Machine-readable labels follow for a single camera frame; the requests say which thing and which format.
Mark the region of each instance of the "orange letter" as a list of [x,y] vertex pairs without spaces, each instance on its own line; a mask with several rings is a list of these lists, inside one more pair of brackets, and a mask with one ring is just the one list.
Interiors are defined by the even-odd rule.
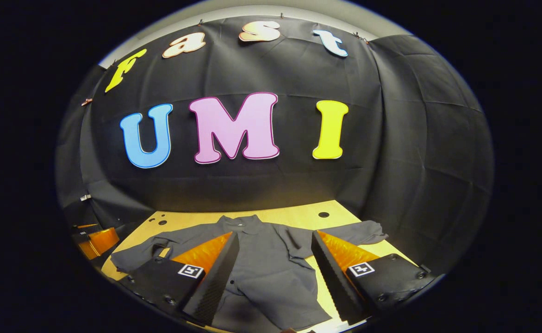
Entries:
[[193,34],[180,37],[179,39],[176,39],[174,42],[170,43],[170,47],[163,52],[162,57],[171,58],[179,55],[182,52],[188,53],[199,50],[205,45],[203,38],[205,38],[205,33],[203,32],[195,32]]
[[273,21],[255,21],[250,22],[242,27],[244,32],[240,32],[238,35],[243,42],[269,42],[275,40],[281,36],[281,33],[276,29],[279,28],[279,24]]
[[137,60],[136,58],[143,56],[147,51],[148,49],[143,49],[135,53],[134,55],[131,55],[131,57],[128,57],[122,63],[119,63],[117,71],[114,72],[114,76],[112,76],[112,80],[110,81],[110,84],[108,84],[104,92],[107,93],[110,89],[123,82],[123,73],[126,74],[127,72],[129,72],[131,67],[133,67],[133,64],[135,64],[135,61]]

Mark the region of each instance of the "shirt collar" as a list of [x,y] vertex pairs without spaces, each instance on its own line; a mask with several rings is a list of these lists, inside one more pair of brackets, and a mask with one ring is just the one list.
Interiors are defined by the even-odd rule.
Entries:
[[226,229],[225,226],[237,226],[239,224],[243,224],[243,232],[245,234],[258,234],[258,232],[262,228],[262,221],[256,215],[236,217],[235,219],[231,219],[230,217],[223,215],[222,217],[220,217],[217,224],[222,227],[224,231],[228,232],[231,230]]

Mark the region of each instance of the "wooden table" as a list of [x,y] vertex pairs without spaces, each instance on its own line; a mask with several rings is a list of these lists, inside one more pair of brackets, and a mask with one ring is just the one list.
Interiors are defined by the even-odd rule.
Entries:
[[[328,213],[328,217],[319,217],[319,213]],[[267,209],[267,210],[252,210],[252,211],[234,211],[228,213],[173,213],[170,211],[156,211],[145,222],[142,223],[133,233],[131,233],[121,244],[114,250],[114,253],[141,244],[151,236],[159,234],[160,232],[174,231],[179,229],[188,228],[195,225],[204,223],[216,223],[222,215],[230,218],[236,218],[241,216],[258,215],[261,221],[269,223],[280,223],[287,226],[318,230],[324,228],[331,228],[334,226],[349,225],[352,223],[360,222],[360,220],[351,214],[345,207],[341,206],[335,200],[328,202],[321,202],[315,204],[307,204],[304,206],[295,206],[279,209]],[[160,221],[167,221],[164,225],[159,225]],[[397,253],[403,258],[408,259],[406,255],[398,251],[389,242],[383,240],[377,244],[372,245],[360,245],[362,249],[370,251],[383,257],[391,253]],[[316,278],[318,281],[318,303],[324,308],[324,311],[332,317],[332,320],[328,320],[317,324],[308,329],[300,331],[301,333],[309,332],[313,330],[317,333],[334,333],[341,332],[349,327],[361,325],[363,322],[355,325],[349,325],[347,322],[343,322],[339,319],[336,307],[328,293],[326,282],[322,278],[322,274],[318,268],[316,259],[311,256],[306,259],[312,268],[316,270]],[[117,272],[116,267],[112,263],[110,257],[106,260],[102,266],[102,272],[114,280],[120,280],[127,276],[122,272]],[[208,331],[225,333],[221,329],[214,327],[205,327]]]

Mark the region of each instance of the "yellow letter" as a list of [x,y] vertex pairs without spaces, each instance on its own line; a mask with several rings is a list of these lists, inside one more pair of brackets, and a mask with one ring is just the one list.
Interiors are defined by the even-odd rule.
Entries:
[[275,40],[281,36],[281,33],[276,29],[279,28],[279,24],[274,21],[255,21],[250,22],[242,27],[244,32],[240,32],[238,37],[243,42],[269,42]]
[[337,101],[319,101],[316,103],[318,111],[322,113],[320,128],[320,140],[312,156],[317,160],[334,160],[343,155],[343,149],[339,146],[341,141],[341,127],[343,116],[349,112],[349,108]]
[[199,50],[205,45],[203,38],[205,38],[205,33],[203,32],[195,32],[193,34],[180,37],[174,42],[170,43],[170,47],[163,52],[162,57],[171,58],[179,55],[182,52],[188,53]]
[[133,64],[135,64],[135,61],[137,60],[136,58],[143,56],[147,51],[148,49],[143,49],[134,55],[131,55],[131,57],[128,57],[122,63],[119,63],[117,66],[117,71],[114,72],[114,76],[112,76],[112,80],[104,92],[107,93],[110,89],[123,82],[123,73],[126,74],[129,72],[131,67],[133,67]]

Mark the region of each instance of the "black cloth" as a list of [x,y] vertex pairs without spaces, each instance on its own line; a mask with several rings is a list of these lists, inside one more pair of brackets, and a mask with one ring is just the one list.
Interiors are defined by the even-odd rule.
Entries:
[[[230,231],[237,232],[240,251],[213,327],[246,333],[252,329],[245,321],[259,325],[272,323],[274,326],[256,327],[256,331],[277,333],[277,328],[299,330],[330,320],[317,302],[315,270],[305,261],[312,255],[312,230],[264,223],[256,215],[235,219],[223,216],[217,223],[162,232],[142,244],[113,253],[112,262],[129,272],[165,248],[170,248],[165,257],[171,259]],[[387,238],[380,224],[373,221],[322,231],[356,245],[374,244]]]

